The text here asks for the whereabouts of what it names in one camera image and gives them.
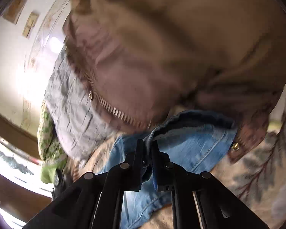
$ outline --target white wall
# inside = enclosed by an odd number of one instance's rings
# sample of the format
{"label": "white wall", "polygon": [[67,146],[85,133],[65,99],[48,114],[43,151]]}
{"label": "white wall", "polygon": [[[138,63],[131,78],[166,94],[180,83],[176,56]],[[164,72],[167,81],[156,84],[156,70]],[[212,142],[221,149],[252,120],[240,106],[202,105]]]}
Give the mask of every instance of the white wall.
{"label": "white wall", "polygon": [[[34,40],[44,17],[55,0],[28,0],[16,25],[0,18],[0,114],[20,126],[23,117],[23,94],[19,87],[19,71],[28,60]],[[30,38],[22,36],[24,26],[31,12],[40,14]],[[25,128],[37,134],[39,110],[32,108],[31,124]]]}

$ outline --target denim jeans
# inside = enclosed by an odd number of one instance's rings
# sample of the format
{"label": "denim jeans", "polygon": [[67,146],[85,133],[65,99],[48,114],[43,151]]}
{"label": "denim jeans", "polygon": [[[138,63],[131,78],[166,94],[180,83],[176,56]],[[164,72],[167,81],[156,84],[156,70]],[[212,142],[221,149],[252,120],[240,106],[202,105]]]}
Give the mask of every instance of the denim jeans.
{"label": "denim jeans", "polygon": [[[186,171],[198,174],[210,171],[229,150],[236,131],[230,118],[211,111],[187,110],[151,133],[119,137],[100,173],[123,162],[127,153],[135,151],[138,139],[144,139],[147,152],[151,142],[157,140],[159,150]],[[155,191],[151,176],[139,192],[124,192],[120,228],[138,228],[150,219],[153,211],[170,203],[170,192]]]}

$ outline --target floral blanket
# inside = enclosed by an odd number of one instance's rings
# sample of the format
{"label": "floral blanket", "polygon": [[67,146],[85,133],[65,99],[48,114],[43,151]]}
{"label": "floral blanket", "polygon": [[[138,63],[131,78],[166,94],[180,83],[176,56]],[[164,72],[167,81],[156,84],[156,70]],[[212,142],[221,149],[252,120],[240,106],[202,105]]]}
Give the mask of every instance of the floral blanket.
{"label": "floral blanket", "polygon": [[67,154],[60,147],[53,119],[43,101],[37,131],[38,151],[43,164],[40,179],[43,183],[54,183],[55,170],[62,170],[67,162]]}
{"label": "floral blanket", "polygon": [[[265,140],[235,164],[224,157],[212,174],[257,214],[270,229],[279,229],[286,220],[286,103],[279,134],[268,133]],[[84,168],[74,163],[74,180],[87,171],[98,172],[106,163],[118,133],[105,141]],[[173,229],[172,207],[153,213],[141,229]]]}

